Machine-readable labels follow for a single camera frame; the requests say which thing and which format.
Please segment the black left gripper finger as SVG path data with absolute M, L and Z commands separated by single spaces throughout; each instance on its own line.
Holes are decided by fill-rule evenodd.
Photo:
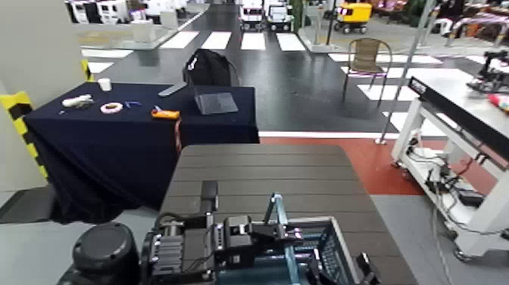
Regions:
M 360 280 L 362 285 L 380 285 L 382 282 L 379 278 L 379 272 L 371 262 L 366 252 L 361 252 L 356 258 L 357 265 L 361 270 L 363 277 Z

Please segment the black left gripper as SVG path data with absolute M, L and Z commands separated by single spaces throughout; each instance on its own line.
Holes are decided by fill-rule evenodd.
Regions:
M 262 224 L 249 215 L 225 218 L 214 225 L 214 268 L 239 270 L 252 268 L 261 252 L 261 238 L 283 239 L 286 243 L 304 240 L 300 228 L 286 228 L 282 224 Z M 313 249 L 308 261 L 308 281 L 322 285 L 322 264 L 318 249 Z

